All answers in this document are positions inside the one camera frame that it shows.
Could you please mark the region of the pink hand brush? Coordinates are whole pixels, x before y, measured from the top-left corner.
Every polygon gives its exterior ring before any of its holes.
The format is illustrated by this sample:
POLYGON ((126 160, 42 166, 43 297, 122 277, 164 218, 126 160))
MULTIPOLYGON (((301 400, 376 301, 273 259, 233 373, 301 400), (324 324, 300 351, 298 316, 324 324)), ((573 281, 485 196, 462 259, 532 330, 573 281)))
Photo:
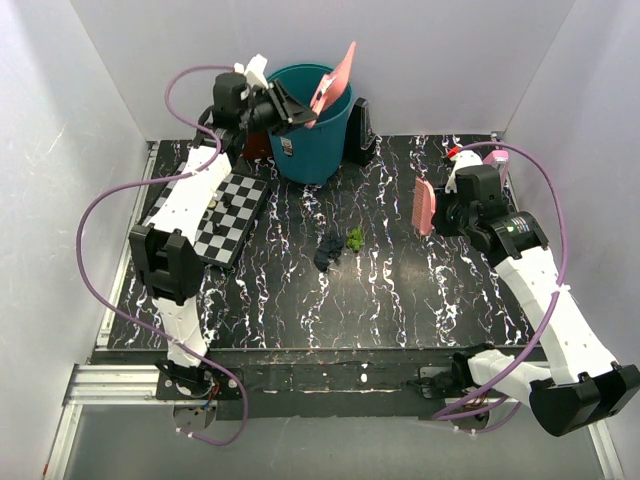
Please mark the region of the pink hand brush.
POLYGON ((436 196, 432 185, 427 180, 416 178, 411 223, 421 235, 431 234, 435 211, 436 196))

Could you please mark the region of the pink dustpan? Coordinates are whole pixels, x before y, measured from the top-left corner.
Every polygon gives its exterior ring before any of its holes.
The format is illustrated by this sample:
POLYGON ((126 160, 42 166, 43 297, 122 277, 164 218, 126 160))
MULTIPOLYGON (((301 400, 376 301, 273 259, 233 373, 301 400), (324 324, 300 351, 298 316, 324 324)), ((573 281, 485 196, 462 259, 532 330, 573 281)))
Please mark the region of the pink dustpan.
POLYGON ((310 108, 316 115, 316 118, 307 122, 305 124, 306 128, 311 129, 318 121, 320 115, 331 107, 346 90, 356 48, 357 42, 352 41, 340 64, 333 71, 324 74, 321 78, 310 103, 310 108))

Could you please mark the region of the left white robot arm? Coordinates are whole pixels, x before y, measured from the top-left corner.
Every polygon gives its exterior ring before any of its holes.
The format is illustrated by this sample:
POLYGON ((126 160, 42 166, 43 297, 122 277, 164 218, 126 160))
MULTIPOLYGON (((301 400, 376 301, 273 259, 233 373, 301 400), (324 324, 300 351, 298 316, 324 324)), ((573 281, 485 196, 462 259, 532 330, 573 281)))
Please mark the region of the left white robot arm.
POLYGON ((196 135, 184 169, 157 212, 129 234, 135 273, 168 337, 167 358, 158 367, 193 400, 214 385, 203 366, 207 344, 196 300, 205 273, 196 236, 205 211, 251 134, 289 133, 317 117, 280 82, 266 79, 266 65, 256 54, 246 65, 220 68, 211 105, 191 124, 196 135))

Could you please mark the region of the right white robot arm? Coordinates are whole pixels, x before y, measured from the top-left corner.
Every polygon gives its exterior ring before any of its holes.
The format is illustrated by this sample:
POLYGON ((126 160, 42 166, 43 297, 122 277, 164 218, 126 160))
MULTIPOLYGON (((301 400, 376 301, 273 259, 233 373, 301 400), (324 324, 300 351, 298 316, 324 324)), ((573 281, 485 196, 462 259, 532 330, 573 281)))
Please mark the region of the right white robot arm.
POLYGON ((428 186, 424 233, 467 238, 505 282, 534 330, 548 365, 528 362, 525 348, 510 357, 481 344, 454 354, 450 371, 431 388, 463 397, 436 413, 458 420, 463 407, 495 390, 529 407, 549 434, 559 437, 616 415, 639 391, 639 369, 622 365, 599 341, 564 282, 565 264, 554 261, 548 239, 528 212, 503 198, 500 171, 469 147, 450 152, 447 182, 428 186))

